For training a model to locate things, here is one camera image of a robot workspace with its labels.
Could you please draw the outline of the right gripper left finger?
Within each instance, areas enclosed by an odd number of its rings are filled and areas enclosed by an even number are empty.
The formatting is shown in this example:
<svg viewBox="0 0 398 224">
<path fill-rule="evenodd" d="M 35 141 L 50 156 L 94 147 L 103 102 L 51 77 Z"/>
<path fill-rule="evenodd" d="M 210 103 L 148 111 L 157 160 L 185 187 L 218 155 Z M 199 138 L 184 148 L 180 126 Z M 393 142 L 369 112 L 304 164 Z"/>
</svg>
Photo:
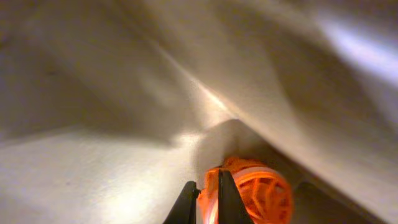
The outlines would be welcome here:
<svg viewBox="0 0 398 224">
<path fill-rule="evenodd" d="M 197 220 L 197 198 L 200 190 L 197 189 L 197 183 L 188 181 L 163 224 L 196 224 Z"/>
</svg>

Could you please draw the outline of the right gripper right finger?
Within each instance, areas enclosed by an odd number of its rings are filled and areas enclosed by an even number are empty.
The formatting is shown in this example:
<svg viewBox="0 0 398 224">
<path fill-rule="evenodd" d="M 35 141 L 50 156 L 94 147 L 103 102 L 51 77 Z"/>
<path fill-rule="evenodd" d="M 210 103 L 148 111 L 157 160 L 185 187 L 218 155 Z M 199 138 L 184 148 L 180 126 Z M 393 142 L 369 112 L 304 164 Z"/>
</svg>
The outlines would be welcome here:
<svg viewBox="0 0 398 224">
<path fill-rule="evenodd" d="M 254 224 L 228 170 L 218 171 L 218 223 Z"/>
</svg>

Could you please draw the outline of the orange round ball toy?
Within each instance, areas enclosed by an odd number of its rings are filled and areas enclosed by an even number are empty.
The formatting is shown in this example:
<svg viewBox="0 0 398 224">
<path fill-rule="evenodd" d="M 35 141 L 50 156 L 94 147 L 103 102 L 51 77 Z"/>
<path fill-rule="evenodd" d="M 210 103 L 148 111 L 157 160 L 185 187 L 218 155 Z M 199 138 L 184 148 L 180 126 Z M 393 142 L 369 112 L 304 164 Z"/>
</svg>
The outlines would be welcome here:
<svg viewBox="0 0 398 224">
<path fill-rule="evenodd" d="M 294 207 L 286 179 L 261 161 L 230 157 L 205 174 L 205 188 L 198 196 L 204 224 L 218 223 L 218 171 L 231 172 L 246 210 L 254 223 L 288 224 Z"/>
</svg>

